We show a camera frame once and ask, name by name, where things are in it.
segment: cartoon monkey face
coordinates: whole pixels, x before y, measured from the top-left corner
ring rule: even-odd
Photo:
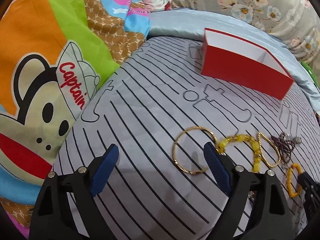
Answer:
[[[75,122],[56,70],[40,55],[24,57],[13,79],[16,118],[0,113],[0,163],[32,184],[43,183]]]

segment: monkey ear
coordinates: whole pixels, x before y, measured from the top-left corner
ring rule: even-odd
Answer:
[[[49,68],[48,62],[38,54],[29,54],[20,60],[13,77],[13,92],[19,107],[31,83]]]

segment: yellow beaded bracelet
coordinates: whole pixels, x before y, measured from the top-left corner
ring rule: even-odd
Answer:
[[[259,142],[253,136],[246,135],[246,134],[229,136],[221,140],[219,143],[217,143],[216,148],[218,150],[218,153],[220,154],[225,153],[225,147],[230,142],[249,142],[251,144],[251,148],[254,152],[254,155],[253,155],[254,161],[253,161],[252,171],[255,173],[259,172],[261,154],[262,154]]]
[[[302,186],[299,184],[297,192],[295,193],[293,192],[293,188],[291,186],[291,177],[292,177],[293,169],[297,169],[299,175],[303,173],[302,168],[297,163],[293,163],[287,171],[287,191],[291,198],[299,196],[302,191]]]

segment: twisted gold bangle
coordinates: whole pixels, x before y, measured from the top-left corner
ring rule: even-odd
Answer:
[[[273,147],[273,149],[276,151],[276,153],[278,155],[278,161],[275,164],[270,164],[266,160],[266,158],[264,157],[263,152],[262,152],[261,137],[264,138]],[[275,168],[276,166],[278,166],[280,164],[280,162],[281,162],[281,156],[280,156],[280,152],[278,150],[278,147],[275,144],[273,144],[265,135],[263,135],[260,132],[258,132],[258,142],[259,142],[260,149],[261,149],[261,153],[260,153],[261,159],[265,163],[265,165],[268,166],[268,168],[270,168],[270,169]]]
[[[189,173],[189,174],[192,174],[192,175],[196,175],[196,174],[200,174],[200,173],[204,173],[208,167],[206,167],[205,169],[203,170],[199,170],[199,171],[188,171],[186,170],[185,168],[183,168],[179,162],[177,161],[176,159],[176,154],[175,154],[175,150],[176,150],[176,147],[178,145],[178,140],[181,138],[182,135],[184,135],[185,133],[189,132],[189,131],[192,131],[192,130],[202,130],[202,131],[205,131],[207,133],[209,133],[209,135],[212,137],[212,140],[214,141],[214,144],[216,144],[216,141],[217,141],[217,138],[214,136],[214,133],[211,132],[209,129],[207,128],[204,128],[204,127],[201,127],[201,126],[193,126],[193,127],[190,127],[190,128],[187,128],[185,129],[184,131],[182,131],[178,137],[176,138],[176,140],[174,141],[173,143],[173,146],[172,146],[172,159],[173,159],[173,162],[175,165],[177,165],[177,167],[182,170],[183,172],[185,173]]]

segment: bed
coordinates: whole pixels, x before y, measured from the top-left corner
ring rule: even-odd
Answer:
[[[255,136],[258,131],[267,137],[282,131],[302,137],[304,143],[294,150],[292,162],[319,179],[320,128],[301,88],[294,83],[279,101],[201,76],[201,44],[169,36],[150,38],[108,79],[62,145],[53,167],[58,174],[87,166],[111,143],[118,145],[116,168],[95,198],[117,239],[205,239],[214,226],[227,197],[210,171],[185,174],[171,158],[174,139],[188,127],[206,127],[218,138],[237,133]],[[201,152],[207,141],[200,132],[190,133],[180,144],[181,164],[187,169],[205,167]],[[272,147],[267,142],[262,145],[274,162]],[[252,169],[248,145],[230,146],[227,153],[236,164]],[[263,165],[260,172],[266,170]],[[274,171],[297,233],[306,223],[303,195],[289,198],[284,169]],[[86,234],[72,195],[69,203],[79,232]],[[248,200],[236,235],[245,229],[251,208]]]

